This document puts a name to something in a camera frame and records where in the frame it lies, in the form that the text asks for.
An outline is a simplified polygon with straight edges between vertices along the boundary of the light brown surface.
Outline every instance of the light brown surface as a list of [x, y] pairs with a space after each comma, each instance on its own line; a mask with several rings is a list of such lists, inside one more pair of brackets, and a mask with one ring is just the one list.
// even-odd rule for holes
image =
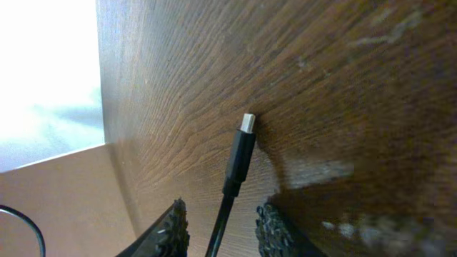
[[[46, 256], [114, 256], [135, 240], [107, 147], [0, 173], [1, 203], [41, 229]], [[0, 256], [39, 256], [32, 230], [0, 213]]]
[[204, 255], [252, 112], [258, 144], [220, 256], [258, 255], [255, 210], [275, 193], [332, 256], [387, 254], [340, 233], [366, 216], [379, 229], [399, 218], [419, 248], [433, 229], [456, 237], [452, 1], [98, 0], [97, 12], [106, 138], [136, 235], [182, 196], [189, 256]]

